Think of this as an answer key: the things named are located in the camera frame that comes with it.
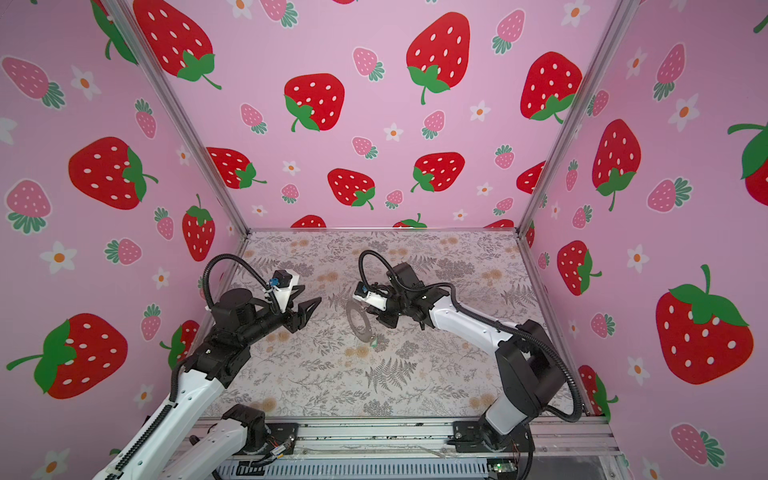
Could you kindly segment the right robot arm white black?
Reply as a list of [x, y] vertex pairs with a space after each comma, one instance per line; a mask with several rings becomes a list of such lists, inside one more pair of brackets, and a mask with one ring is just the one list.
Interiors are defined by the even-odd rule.
[[451, 333], [493, 357], [501, 380], [501, 393], [476, 421], [472, 433], [457, 432], [457, 449], [480, 448], [504, 451], [512, 446], [533, 449], [530, 423], [544, 412], [552, 413], [550, 401], [573, 376], [556, 351], [545, 329], [533, 320], [508, 325], [457, 299], [450, 283], [426, 284], [407, 263], [386, 266], [387, 284], [371, 283], [364, 273], [353, 297], [388, 328], [408, 317], [426, 329]]

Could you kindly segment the aluminium corner post right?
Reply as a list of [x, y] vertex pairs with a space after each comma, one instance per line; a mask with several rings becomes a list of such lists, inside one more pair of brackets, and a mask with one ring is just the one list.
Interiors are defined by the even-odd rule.
[[517, 227], [517, 235], [520, 238], [527, 233], [530, 223], [534, 220], [539, 205], [574, 139], [577, 127], [583, 121], [588, 101], [599, 87], [606, 69], [620, 46], [639, 6], [640, 2], [636, 0], [622, 0], [616, 3], [610, 21], [584, 74], [581, 87], [568, 109], [568, 115], [556, 141], [553, 143], [534, 193], [526, 207], [520, 225]]

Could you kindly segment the aluminium corner post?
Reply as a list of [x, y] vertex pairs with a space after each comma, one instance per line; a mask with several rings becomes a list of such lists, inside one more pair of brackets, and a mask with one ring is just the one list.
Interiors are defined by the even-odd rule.
[[250, 229], [220, 178], [213, 160], [195, 130], [183, 104], [169, 84], [166, 72], [161, 68], [149, 43], [141, 33], [131, 5], [128, 1], [119, 0], [106, 0], [104, 4], [113, 16], [117, 29], [135, 55], [140, 68], [161, 101], [184, 145], [192, 154], [198, 169], [232, 223], [237, 235], [246, 238]]
[[568, 115], [556, 141], [553, 143], [534, 193], [526, 207], [520, 225], [517, 227], [517, 235], [520, 238], [527, 233], [530, 223], [534, 220], [539, 205], [574, 139], [577, 127], [583, 121], [588, 101], [599, 87], [606, 69], [620, 46], [639, 6], [640, 2], [636, 0], [622, 0], [616, 3], [610, 21], [584, 74], [581, 87], [568, 109]]

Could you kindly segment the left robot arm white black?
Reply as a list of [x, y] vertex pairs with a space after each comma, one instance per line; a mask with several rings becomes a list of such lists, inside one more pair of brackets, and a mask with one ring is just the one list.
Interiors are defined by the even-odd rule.
[[257, 469], [287, 454], [294, 432], [272, 432], [264, 412], [247, 405], [231, 407], [190, 450], [177, 450], [249, 362], [253, 344], [280, 328], [295, 333], [307, 325], [322, 300], [298, 302], [303, 290], [297, 273], [278, 270], [261, 299], [248, 289], [233, 289], [209, 302], [214, 328], [173, 368], [167, 399], [96, 478], [205, 479], [238, 453], [255, 455]]

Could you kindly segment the aluminium corner post left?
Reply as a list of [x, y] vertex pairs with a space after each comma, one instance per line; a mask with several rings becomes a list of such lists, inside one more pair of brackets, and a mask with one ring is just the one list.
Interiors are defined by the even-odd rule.
[[104, 4], [113, 16], [117, 29], [135, 55], [140, 68], [161, 101], [184, 145], [192, 154], [198, 169], [232, 223], [237, 235], [246, 238], [250, 229], [220, 178], [213, 160], [195, 130], [183, 104], [169, 84], [166, 72], [161, 68], [149, 43], [141, 33], [131, 5], [128, 1], [119, 0], [106, 0]]

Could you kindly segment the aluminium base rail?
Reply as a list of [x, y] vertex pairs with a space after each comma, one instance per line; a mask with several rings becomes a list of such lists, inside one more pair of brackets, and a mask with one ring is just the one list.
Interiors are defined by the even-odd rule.
[[117, 454], [103, 479], [629, 479], [607, 423], [534, 421], [502, 450], [470, 418], [203, 419], [177, 446]]

